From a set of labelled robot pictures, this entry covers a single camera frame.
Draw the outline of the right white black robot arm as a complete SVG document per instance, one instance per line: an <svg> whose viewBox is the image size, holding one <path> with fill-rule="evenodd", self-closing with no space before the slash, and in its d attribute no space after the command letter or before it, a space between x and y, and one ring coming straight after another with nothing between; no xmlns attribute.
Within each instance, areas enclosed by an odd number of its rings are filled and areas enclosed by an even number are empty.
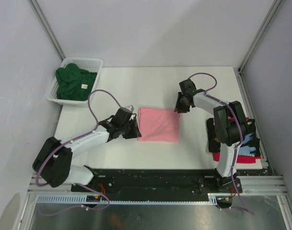
<svg viewBox="0 0 292 230"><path fill-rule="evenodd" d="M213 186L218 192L225 192L231 186L228 177L236 173L237 152L248 130L243 107L239 101L228 103L202 90L196 91L194 95L178 93L175 105L177 113L187 113L194 107L213 115L215 134L221 143L220 159L216 167L219 177L213 180Z"/></svg>

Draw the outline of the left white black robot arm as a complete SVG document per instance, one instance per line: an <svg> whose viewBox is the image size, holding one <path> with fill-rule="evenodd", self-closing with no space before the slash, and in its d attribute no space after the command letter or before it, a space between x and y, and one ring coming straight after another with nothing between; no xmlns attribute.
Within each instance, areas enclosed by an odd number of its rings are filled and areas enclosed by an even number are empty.
<svg viewBox="0 0 292 230"><path fill-rule="evenodd" d="M99 122L93 129L75 137L65 140L48 138L33 163L33 169L37 172L36 185L55 188L66 183L81 184L87 191L94 191L98 187L99 174L90 166L73 165L72 160L120 136L124 139L141 137L135 117L119 126L114 116L110 119Z"/></svg>

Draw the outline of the pink t-shirt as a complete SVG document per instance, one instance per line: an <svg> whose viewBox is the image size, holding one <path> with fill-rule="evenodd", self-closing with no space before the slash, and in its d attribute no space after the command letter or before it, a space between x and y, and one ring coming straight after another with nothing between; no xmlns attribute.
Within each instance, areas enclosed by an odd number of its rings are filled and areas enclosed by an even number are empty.
<svg viewBox="0 0 292 230"><path fill-rule="evenodd" d="M180 114L172 109L142 107L138 111L138 141L178 142Z"/></svg>

